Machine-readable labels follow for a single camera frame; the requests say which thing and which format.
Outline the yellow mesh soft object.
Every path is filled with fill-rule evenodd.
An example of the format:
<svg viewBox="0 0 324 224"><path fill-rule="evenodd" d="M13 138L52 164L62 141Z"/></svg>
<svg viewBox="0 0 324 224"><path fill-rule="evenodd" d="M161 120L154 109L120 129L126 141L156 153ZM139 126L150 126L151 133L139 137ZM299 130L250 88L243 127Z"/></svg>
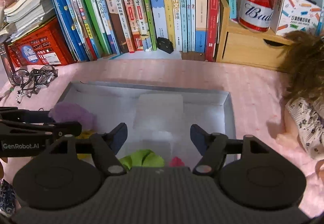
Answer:
<svg viewBox="0 0 324 224"><path fill-rule="evenodd" d="M82 131L79 136L76 137L76 151L77 158L79 160L85 160L91 156L92 147L89 142L90 136L92 136L95 132L93 130Z"/></svg>

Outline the green soft cloth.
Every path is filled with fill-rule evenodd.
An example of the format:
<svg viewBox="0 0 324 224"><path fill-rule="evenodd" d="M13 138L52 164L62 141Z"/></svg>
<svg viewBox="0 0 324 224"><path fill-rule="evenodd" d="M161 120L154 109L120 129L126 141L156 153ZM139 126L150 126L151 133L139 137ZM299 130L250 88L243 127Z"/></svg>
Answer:
<svg viewBox="0 0 324 224"><path fill-rule="evenodd" d="M129 171L133 167L164 167L165 161L150 149L140 149L119 159L124 168Z"/></svg>

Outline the pink soft object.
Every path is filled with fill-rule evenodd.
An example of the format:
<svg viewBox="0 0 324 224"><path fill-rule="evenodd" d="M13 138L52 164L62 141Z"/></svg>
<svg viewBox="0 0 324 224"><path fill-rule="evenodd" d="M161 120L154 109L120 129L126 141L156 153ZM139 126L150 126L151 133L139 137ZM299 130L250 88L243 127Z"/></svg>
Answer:
<svg viewBox="0 0 324 224"><path fill-rule="evenodd" d="M184 162L177 156L173 157L169 162L170 167L183 167L185 166Z"/></svg>

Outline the purple fuzzy soft object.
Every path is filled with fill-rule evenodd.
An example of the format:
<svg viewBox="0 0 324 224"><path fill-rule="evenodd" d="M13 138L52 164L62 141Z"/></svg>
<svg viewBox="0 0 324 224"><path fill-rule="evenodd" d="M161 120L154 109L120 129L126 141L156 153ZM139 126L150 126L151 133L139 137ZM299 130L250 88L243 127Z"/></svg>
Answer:
<svg viewBox="0 0 324 224"><path fill-rule="evenodd" d="M97 117L75 103L58 102L48 113L55 122L79 122L83 130L95 130Z"/></svg>

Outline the white shallow cardboard box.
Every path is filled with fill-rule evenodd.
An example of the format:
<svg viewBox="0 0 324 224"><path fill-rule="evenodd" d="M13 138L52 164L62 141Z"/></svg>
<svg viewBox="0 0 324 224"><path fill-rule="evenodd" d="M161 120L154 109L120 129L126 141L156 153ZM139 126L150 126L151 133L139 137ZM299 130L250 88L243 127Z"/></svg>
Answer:
<svg viewBox="0 0 324 224"><path fill-rule="evenodd" d="M124 122L128 136L118 158L150 149L166 163L176 156L193 167L201 155L190 139L191 125L236 138L232 99L225 91L71 82L59 101L78 104L94 114L99 133L110 132Z"/></svg>

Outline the pink bed sheet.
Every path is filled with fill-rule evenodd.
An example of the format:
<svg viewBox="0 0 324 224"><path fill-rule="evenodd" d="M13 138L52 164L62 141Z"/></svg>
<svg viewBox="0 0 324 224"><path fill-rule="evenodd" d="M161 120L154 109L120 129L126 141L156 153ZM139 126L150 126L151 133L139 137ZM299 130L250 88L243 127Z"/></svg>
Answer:
<svg viewBox="0 0 324 224"><path fill-rule="evenodd" d="M314 217L323 212L323 164L309 158L302 148L278 145L283 129L283 93L287 75L243 65L174 59L113 59L61 66L48 88L19 104L21 109L51 109L71 81L112 81L163 87L217 89L231 94L236 135L254 135L302 170L307 184L301 210Z"/></svg>

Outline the red plastic crate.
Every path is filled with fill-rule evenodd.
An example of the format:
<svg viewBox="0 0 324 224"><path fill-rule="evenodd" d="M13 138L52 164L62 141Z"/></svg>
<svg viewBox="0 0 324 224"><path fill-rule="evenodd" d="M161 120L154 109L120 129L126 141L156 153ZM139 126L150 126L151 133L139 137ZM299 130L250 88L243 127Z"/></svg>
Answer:
<svg viewBox="0 0 324 224"><path fill-rule="evenodd" d="M10 44L8 52L15 67L75 63L56 17Z"/></svg>

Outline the small wooden drawer box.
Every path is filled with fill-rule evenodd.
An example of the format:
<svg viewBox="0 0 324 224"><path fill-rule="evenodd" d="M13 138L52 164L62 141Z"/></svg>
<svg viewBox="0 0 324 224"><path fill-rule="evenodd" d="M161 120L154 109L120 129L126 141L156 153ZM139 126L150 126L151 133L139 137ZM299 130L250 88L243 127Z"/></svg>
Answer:
<svg viewBox="0 0 324 224"><path fill-rule="evenodd" d="M272 30L252 32L230 19L230 6L220 0L220 35L215 49L218 63L248 65L268 70L287 72L287 47L291 43Z"/></svg>

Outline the small black box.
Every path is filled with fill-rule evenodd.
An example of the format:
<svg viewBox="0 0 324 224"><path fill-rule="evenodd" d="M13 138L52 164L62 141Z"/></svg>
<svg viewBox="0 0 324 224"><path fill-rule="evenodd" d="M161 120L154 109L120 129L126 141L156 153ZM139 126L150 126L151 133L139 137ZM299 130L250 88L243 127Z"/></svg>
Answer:
<svg viewBox="0 0 324 224"><path fill-rule="evenodd" d="M173 53L174 47L173 47L172 42L169 39L164 38L164 37L158 37L157 42L158 42L158 48L160 50L162 50L168 54Z"/></svg>

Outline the brown haired baby doll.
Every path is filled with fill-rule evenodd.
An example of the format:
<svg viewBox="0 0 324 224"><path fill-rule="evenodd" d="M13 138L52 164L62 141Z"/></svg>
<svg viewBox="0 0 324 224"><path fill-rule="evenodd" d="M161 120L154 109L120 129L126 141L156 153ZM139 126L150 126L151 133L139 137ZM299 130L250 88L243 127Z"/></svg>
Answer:
<svg viewBox="0 0 324 224"><path fill-rule="evenodd" d="M285 38L292 41L285 61L290 67L285 131L276 136L276 142L292 149L302 147L317 161L316 173L323 180L323 37L292 31Z"/></svg>

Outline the stack of lying books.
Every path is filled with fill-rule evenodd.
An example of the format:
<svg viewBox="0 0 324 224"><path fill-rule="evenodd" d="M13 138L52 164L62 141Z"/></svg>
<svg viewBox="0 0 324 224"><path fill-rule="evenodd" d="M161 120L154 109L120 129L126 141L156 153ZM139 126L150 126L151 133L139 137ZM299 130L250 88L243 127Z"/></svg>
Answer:
<svg viewBox="0 0 324 224"><path fill-rule="evenodd" d="M15 42L54 16L52 0L15 0L1 8L1 43Z"/></svg>

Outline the row of upright books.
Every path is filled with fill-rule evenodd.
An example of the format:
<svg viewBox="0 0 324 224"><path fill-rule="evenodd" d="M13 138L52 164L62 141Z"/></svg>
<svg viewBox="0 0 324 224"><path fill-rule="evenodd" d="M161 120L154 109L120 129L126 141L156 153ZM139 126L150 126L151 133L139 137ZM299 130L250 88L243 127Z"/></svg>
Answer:
<svg viewBox="0 0 324 224"><path fill-rule="evenodd" d="M158 37L214 59L220 0L52 1L75 61L159 50Z"/></svg>

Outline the white printed small carton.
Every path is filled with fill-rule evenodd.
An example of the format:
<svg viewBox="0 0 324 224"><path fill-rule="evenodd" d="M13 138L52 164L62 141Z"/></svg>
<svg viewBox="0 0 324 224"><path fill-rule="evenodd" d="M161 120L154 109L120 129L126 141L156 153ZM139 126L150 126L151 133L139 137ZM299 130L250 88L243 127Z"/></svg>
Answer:
<svg viewBox="0 0 324 224"><path fill-rule="evenodd" d="M320 14L321 8L312 0L275 0L270 28L279 36L297 30L314 35Z"/></svg>

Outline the red Budweiser can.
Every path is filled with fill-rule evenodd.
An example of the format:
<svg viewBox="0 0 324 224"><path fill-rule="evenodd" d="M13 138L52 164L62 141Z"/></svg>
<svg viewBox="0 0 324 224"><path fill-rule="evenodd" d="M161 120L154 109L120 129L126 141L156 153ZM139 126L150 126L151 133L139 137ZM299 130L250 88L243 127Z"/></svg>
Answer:
<svg viewBox="0 0 324 224"><path fill-rule="evenodd" d="M266 32L274 13L275 0L241 0L239 23L256 32Z"/></svg>

